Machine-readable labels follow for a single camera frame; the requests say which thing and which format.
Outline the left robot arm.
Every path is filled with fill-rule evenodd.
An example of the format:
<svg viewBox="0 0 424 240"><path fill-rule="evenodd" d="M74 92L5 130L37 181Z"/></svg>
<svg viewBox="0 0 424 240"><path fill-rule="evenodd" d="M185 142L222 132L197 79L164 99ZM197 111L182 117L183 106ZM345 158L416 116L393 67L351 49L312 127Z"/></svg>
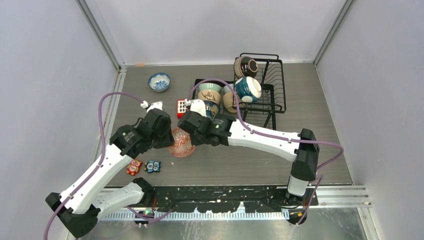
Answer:
<svg viewBox="0 0 424 240"><path fill-rule="evenodd" d="M101 218L112 212L134 204L148 207L153 202L154 188L141 177L103 196L99 193L138 155L173 145L171 122L168 113L153 108L137 125L119 127L104 152L75 183L46 197L47 205L75 238L87 235Z"/></svg>

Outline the teal white dotted bowl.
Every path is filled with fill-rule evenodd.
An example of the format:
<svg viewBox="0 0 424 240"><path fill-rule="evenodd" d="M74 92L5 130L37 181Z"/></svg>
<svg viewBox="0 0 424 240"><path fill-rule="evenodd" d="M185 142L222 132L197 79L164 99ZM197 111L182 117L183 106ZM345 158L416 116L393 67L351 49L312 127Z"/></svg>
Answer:
<svg viewBox="0 0 424 240"><path fill-rule="evenodd" d="M261 84L252 77L242 77L234 84L236 93L242 102L255 103L262 95Z"/></svg>

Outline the black wire dish rack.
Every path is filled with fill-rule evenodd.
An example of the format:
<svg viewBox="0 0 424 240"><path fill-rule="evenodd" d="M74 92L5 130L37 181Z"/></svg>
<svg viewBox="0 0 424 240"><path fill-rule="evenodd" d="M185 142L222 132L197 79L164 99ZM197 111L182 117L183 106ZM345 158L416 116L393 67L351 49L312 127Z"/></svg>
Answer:
<svg viewBox="0 0 424 240"><path fill-rule="evenodd" d="M275 130L276 116L287 110L283 62L277 54L241 53L232 80L196 79L191 99L206 101L207 113L218 110L260 127Z"/></svg>

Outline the white blue floral bowl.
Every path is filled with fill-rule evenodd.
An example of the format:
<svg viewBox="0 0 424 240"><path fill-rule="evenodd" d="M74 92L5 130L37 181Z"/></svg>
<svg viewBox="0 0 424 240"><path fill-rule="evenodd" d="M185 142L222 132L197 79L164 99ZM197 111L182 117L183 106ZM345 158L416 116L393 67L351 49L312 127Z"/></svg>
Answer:
<svg viewBox="0 0 424 240"><path fill-rule="evenodd" d="M170 87L170 83L170 76L163 72L155 73L148 79L148 86L158 93L165 92Z"/></svg>

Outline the blue zigzag pattern bowl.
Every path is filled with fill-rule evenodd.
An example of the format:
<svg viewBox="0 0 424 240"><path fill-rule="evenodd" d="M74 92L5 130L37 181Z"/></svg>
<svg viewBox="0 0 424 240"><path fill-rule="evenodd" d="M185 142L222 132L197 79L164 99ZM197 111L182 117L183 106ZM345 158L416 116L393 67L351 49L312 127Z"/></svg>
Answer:
<svg viewBox="0 0 424 240"><path fill-rule="evenodd" d="M195 146L192 145L190 134L179 127L174 128L172 131L174 144L168 147L168 151L174 157L184 158L188 157L195 151Z"/></svg>

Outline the brown striped bowl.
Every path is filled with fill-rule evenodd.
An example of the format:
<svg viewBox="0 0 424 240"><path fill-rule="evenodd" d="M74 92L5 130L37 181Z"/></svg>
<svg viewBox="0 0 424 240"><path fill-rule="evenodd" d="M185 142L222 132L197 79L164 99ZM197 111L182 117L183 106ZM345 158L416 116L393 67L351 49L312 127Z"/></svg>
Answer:
<svg viewBox="0 0 424 240"><path fill-rule="evenodd" d="M255 78L257 76L259 66L253 58L249 56L239 56L234 60L233 70L237 79L244 77Z"/></svg>

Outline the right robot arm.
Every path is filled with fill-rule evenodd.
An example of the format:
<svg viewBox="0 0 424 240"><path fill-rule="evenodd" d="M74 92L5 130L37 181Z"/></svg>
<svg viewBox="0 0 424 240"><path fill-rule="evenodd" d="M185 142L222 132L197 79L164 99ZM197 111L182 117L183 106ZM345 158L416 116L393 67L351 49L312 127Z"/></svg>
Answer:
<svg viewBox="0 0 424 240"><path fill-rule="evenodd" d="M230 115L217 114L213 119L194 111L187 111L177 126L187 132L193 145L235 146L256 149L291 162L285 198L291 205L299 205L306 197L306 189L316 179L320 148L309 129L282 132L247 124Z"/></svg>

